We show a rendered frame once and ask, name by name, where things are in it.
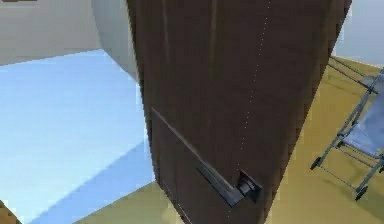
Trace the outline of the dark brown room door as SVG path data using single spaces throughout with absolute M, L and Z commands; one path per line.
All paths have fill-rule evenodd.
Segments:
M 184 224 L 265 224 L 353 0 L 126 0 L 155 179 Z M 198 172 L 257 203 L 229 207 Z

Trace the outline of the grey wheeled folding chair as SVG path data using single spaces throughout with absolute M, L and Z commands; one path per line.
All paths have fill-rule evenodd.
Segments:
M 320 167 L 331 174 L 352 188 L 356 193 L 355 200 L 358 201 L 368 190 L 368 182 L 374 174 L 384 171 L 384 66 L 377 75 L 372 76 L 359 72 L 335 56 L 332 56 L 332 59 L 361 75 L 362 79 L 358 80 L 328 64 L 329 67 L 363 86 L 366 91 L 329 146 L 313 161 L 310 169 Z M 337 149 L 370 168 L 370 172 L 357 187 L 322 166 L 332 149 Z

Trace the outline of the brown wooden furniture corner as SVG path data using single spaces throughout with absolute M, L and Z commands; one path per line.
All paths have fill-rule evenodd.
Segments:
M 22 224 L 16 215 L 0 200 L 0 224 Z

